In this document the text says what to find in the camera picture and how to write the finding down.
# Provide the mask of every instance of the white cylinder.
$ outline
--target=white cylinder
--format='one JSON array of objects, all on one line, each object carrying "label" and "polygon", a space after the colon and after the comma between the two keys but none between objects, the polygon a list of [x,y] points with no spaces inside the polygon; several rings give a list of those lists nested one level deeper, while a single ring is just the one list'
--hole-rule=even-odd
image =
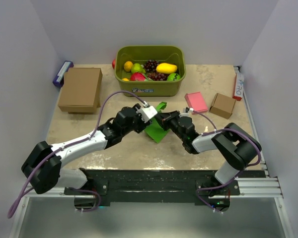
[{"label": "white cylinder", "polygon": [[221,183],[225,184],[230,181],[239,170],[234,169],[227,161],[221,166],[221,168],[215,173],[215,178]]}]

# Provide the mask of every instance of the tabletop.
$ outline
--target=tabletop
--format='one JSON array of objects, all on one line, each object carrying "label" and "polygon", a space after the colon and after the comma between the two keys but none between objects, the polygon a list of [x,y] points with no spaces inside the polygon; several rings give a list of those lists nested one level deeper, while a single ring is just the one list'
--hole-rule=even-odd
[{"label": "tabletop", "polygon": [[[114,70],[110,64],[76,64],[75,67],[98,67],[103,73],[100,102],[113,92],[120,90]],[[186,77],[182,81],[179,92],[173,97],[142,97],[153,106],[167,102],[165,112],[182,111],[187,107],[184,99],[186,93],[201,92],[208,107],[216,93],[231,97],[235,71],[232,65],[186,65]],[[114,117],[123,107],[132,107],[137,99],[123,94],[113,96],[105,105],[101,124]],[[47,142],[49,144],[65,142],[91,132],[96,126],[99,109],[93,115],[68,114],[61,112],[56,105],[50,124]],[[223,128],[234,122],[252,134],[250,121],[244,101],[236,102],[233,115],[224,119],[207,112],[217,128]],[[192,115],[198,132],[213,130],[212,125],[200,115]],[[172,132],[159,143],[155,143],[144,132],[129,133],[121,143],[103,151],[85,155],[65,168],[77,169],[121,169],[121,170],[217,170],[224,158],[217,150],[207,151],[199,155],[188,154],[182,147],[181,140]],[[260,165],[251,169],[261,169]]]}]

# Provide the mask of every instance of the red apple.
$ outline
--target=red apple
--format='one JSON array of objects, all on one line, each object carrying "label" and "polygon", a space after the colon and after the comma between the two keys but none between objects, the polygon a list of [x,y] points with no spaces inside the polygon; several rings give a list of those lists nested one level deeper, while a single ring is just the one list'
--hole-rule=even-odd
[{"label": "red apple", "polygon": [[116,59],[114,59],[114,60],[111,62],[111,66],[113,66],[113,69],[115,69],[115,64],[116,64]]},{"label": "red apple", "polygon": [[148,81],[148,78],[143,73],[134,73],[130,77],[130,81]]}]

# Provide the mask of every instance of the brown cardboard box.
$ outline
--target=brown cardboard box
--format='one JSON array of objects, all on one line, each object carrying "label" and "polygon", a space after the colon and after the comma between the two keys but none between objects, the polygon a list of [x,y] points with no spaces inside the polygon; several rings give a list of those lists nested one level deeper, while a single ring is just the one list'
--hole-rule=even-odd
[{"label": "brown cardboard box", "polygon": [[217,93],[213,99],[210,113],[229,119],[233,113],[236,99]]},{"label": "brown cardboard box", "polygon": [[70,68],[64,75],[58,106],[62,112],[95,113],[100,107],[100,68]]}]

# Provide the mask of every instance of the pink box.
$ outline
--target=pink box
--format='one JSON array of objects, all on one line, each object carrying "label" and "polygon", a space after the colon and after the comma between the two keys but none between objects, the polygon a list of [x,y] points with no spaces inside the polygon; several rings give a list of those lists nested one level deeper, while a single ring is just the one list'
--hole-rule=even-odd
[{"label": "pink box", "polygon": [[209,110],[201,92],[187,93],[184,98],[187,101],[188,106],[197,112],[206,113]]}]

